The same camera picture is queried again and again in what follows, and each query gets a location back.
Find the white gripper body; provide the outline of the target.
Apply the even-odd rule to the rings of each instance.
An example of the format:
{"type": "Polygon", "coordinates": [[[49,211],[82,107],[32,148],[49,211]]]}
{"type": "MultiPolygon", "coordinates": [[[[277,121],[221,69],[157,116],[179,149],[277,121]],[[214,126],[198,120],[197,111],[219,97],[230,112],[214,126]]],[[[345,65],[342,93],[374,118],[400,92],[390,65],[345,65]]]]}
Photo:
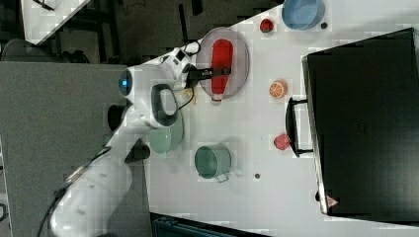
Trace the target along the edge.
{"type": "Polygon", "coordinates": [[[182,48],[175,48],[169,55],[161,59],[160,66],[169,74],[169,84],[173,90],[194,88],[198,81],[192,78],[191,70],[196,67],[192,63],[192,57],[182,48]]]}

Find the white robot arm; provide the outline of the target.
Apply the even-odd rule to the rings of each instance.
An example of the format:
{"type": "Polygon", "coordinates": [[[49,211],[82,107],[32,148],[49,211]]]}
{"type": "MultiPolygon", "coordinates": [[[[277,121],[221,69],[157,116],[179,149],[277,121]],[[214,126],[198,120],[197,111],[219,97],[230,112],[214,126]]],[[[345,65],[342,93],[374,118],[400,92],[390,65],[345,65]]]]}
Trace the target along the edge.
{"type": "Polygon", "coordinates": [[[199,69],[192,55],[181,48],[159,64],[128,67],[119,79],[119,89],[130,105],[102,151],[74,171],[57,191],[45,216],[52,233],[56,237],[108,235],[109,219],[132,183],[126,157],[135,143],[150,131],[176,122],[180,113],[176,92],[231,72],[226,63],[199,69]]]}

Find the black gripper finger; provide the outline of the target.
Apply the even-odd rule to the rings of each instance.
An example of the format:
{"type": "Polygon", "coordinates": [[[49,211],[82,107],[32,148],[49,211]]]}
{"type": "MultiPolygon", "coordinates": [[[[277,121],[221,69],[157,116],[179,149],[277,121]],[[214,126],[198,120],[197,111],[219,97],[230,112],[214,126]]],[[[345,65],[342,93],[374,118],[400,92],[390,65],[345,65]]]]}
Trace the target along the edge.
{"type": "Polygon", "coordinates": [[[202,76],[225,76],[231,74],[231,68],[203,68],[199,72],[202,76]]]}

